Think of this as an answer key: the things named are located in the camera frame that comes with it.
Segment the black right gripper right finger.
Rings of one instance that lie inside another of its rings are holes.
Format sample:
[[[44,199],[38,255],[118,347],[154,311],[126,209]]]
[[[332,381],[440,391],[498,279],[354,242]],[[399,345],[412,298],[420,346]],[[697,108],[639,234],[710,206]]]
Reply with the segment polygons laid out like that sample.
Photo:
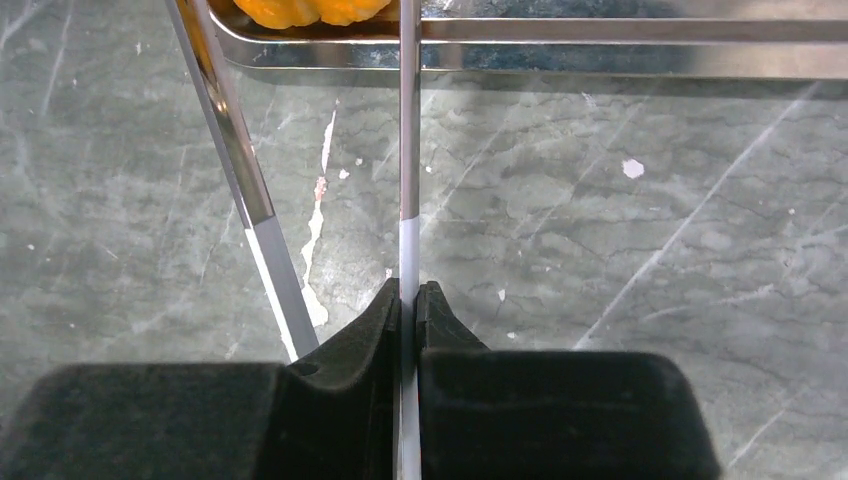
[[[427,479],[717,479],[693,389],[635,351],[492,350],[439,284],[416,305]]]

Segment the orange fake bread loaf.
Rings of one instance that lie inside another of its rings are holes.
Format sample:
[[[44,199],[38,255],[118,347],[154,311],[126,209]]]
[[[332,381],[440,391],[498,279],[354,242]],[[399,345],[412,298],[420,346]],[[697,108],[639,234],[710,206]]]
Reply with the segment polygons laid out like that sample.
[[[235,0],[260,26],[284,30],[318,22],[348,26],[374,18],[390,0]]]

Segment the silver metal tray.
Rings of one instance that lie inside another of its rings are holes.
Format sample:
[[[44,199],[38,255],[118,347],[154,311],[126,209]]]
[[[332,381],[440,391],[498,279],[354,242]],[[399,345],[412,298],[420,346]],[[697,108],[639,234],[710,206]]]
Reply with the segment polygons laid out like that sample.
[[[843,80],[843,1],[425,1],[421,67]],[[273,30],[234,2],[209,5],[225,57],[253,69],[395,70],[399,3],[348,26]]]

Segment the silver metal tongs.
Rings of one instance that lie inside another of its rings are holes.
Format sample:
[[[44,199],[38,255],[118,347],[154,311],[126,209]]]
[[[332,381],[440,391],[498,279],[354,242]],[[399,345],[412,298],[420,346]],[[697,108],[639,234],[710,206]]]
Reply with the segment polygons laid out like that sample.
[[[291,360],[318,346],[260,163],[227,76],[226,61],[205,1],[169,1],[170,18],[215,148],[239,212],[248,244]],[[395,391],[394,476],[421,476],[417,350],[414,303],[420,264],[421,19],[417,1],[403,1],[399,15],[399,351]]]

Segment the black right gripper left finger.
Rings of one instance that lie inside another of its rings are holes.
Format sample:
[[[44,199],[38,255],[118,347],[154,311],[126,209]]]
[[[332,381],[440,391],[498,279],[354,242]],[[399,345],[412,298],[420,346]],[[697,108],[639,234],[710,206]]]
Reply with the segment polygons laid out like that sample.
[[[390,479],[399,286],[316,350],[269,362],[72,364],[1,431],[5,479]]]

